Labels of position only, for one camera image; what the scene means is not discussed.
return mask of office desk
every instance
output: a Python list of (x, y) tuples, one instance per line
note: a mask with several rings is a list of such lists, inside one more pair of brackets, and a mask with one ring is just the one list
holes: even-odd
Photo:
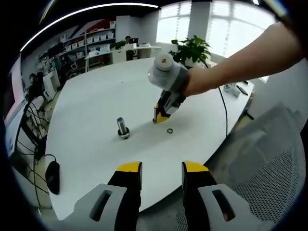
[[(72, 213), (75, 202), (95, 186), (108, 183), (119, 165), (132, 161), (143, 163), (142, 211), (181, 185), (182, 161), (204, 164), (224, 141), (225, 110), (217, 89), (187, 98), (169, 120), (153, 123), (161, 94), (148, 80), (153, 62), (149, 58), (108, 65), (65, 84), (46, 145), (46, 153), (60, 164), (60, 193), (50, 193), (58, 219)], [(250, 96), (253, 84), (239, 85)], [(249, 96), (222, 94), (230, 132)], [(127, 140), (117, 134), (119, 117), (130, 130)]]
[[(126, 51), (131, 51), (131, 50), (133, 50), (133, 51), (143, 51), (141, 53), (141, 58), (154, 58), (155, 55), (161, 50), (161, 48), (160, 47), (155, 47), (155, 46), (149, 46), (149, 47), (136, 47), (134, 49), (129, 49), (129, 50), (119, 49), (119, 50), (114, 50), (114, 51), (102, 51), (102, 52), (101, 51), (97, 51), (95, 54), (88, 54), (85, 57), (85, 61), (86, 61), (85, 71), (87, 72), (89, 70), (89, 59), (91, 59), (91, 58), (109, 54), (111, 56), (110, 60), (112, 60), (111, 64), (114, 64), (114, 63), (126, 61)], [(123, 59), (122, 61), (120, 61), (120, 60), (114, 61), (113, 54), (115, 52), (125, 53), (124, 54), (125, 59)]]

